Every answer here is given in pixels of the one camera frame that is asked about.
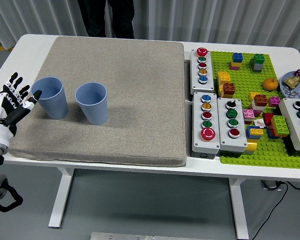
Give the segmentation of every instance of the robotic hand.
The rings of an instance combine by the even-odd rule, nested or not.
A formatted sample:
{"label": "robotic hand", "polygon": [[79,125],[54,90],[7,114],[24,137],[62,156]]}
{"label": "robotic hand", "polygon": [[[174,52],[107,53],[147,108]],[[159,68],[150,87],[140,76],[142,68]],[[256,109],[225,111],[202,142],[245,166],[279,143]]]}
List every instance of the robotic hand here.
{"label": "robotic hand", "polygon": [[[17,77],[18,73],[15,72],[3,85],[3,89],[0,92],[0,165],[4,163],[3,155],[9,150],[10,140],[17,133],[16,124],[30,113],[42,93],[38,90],[29,97],[28,100],[24,101],[29,94],[27,91],[30,86],[27,85],[20,91],[17,91],[18,85],[21,84],[23,80],[22,77],[19,77],[18,79]],[[10,211],[21,205],[23,202],[22,197],[8,184],[7,177],[0,174],[0,199],[6,195],[7,190],[11,193],[16,202],[10,204],[8,207],[0,205],[1,212]]]}

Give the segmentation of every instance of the person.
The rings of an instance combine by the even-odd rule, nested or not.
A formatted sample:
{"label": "person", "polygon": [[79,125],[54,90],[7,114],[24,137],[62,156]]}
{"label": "person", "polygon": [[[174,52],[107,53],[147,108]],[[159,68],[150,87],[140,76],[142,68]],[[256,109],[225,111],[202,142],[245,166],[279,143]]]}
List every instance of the person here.
{"label": "person", "polygon": [[[106,37],[106,0],[77,0],[89,37]],[[112,8],[112,27],[120,39],[134,39],[132,20],[135,16],[133,0],[108,0]]]}

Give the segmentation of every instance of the table leg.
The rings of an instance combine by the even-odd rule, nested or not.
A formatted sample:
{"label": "table leg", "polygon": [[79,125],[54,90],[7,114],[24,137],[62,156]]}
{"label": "table leg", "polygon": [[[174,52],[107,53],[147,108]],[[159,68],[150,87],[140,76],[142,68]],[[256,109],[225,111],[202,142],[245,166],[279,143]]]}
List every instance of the table leg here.
{"label": "table leg", "polygon": [[62,173],[58,192],[56,194],[49,228],[60,228],[62,217],[67,203],[67,197],[71,185],[72,176],[74,174],[74,168],[58,167]]}
{"label": "table leg", "polygon": [[232,209],[236,230],[236,237],[240,240],[249,240],[244,202],[242,200],[240,184],[245,181],[241,178],[229,178]]}

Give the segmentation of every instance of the red button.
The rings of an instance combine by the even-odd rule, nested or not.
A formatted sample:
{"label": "red button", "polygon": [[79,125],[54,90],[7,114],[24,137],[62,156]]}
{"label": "red button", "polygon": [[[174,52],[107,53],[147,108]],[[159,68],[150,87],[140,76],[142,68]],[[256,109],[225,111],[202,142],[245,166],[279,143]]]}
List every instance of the red button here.
{"label": "red button", "polygon": [[204,111],[202,113],[202,119],[203,120],[210,120],[212,118],[212,114],[209,111]]}
{"label": "red button", "polygon": [[240,131],[236,128],[231,128],[228,132],[228,135],[230,136],[230,138],[236,139],[239,137]]}
{"label": "red button", "polygon": [[215,138],[216,132],[211,127],[204,127],[201,130],[201,136],[204,140],[210,141]]}
{"label": "red button", "polygon": [[199,69],[206,69],[207,68],[207,64],[205,64],[205,63],[199,63],[198,68]]}
{"label": "red button", "polygon": [[204,57],[205,55],[207,55],[208,50],[205,49],[204,47],[199,47],[199,48],[196,50],[196,53],[198,54],[199,57]]}

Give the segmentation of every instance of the gray floor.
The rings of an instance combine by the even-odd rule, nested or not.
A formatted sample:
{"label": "gray floor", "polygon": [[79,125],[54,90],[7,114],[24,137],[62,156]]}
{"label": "gray floor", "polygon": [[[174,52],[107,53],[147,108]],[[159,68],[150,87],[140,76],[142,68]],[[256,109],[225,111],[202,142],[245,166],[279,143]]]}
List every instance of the gray floor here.
{"label": "gray floor", "polygon": [[[0,67],[9,53],[0,51]],[[0,240],[89,240],[92,232],[235,240],[225,178],[77,169],[60,229],[48,228],[61,173],[57,168],[4,164],[0,174],[23,196],[0,212]],[[252,238],[280,200],[259,180],[241,185]],[[0,204],[10,204],[6,196]],[[256,240],[300,240],[300,191],[289,187]]]}

